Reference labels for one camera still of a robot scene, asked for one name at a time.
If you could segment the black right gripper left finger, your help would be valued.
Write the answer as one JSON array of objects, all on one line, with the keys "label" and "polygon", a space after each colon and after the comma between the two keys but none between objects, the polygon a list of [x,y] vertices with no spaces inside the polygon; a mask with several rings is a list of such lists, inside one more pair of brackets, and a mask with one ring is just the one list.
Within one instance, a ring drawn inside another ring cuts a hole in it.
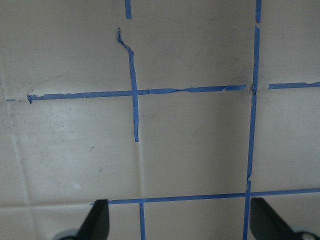
[{"label": "black right gripper left finger", "polygon": [[109,203],[107,199],[94,202],[76,234],[77,240],[106,240],[110,232]]}]

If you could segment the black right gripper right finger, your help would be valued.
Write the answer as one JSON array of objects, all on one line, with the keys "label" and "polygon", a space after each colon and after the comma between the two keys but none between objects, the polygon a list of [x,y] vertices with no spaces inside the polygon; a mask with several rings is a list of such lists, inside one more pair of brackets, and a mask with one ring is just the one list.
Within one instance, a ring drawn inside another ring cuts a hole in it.
[{"label": "black right gripper right finger", "polygon": [[256,240],[302,240],[305,232],[294,232],[261,197],[250,202],[250,230]]}]

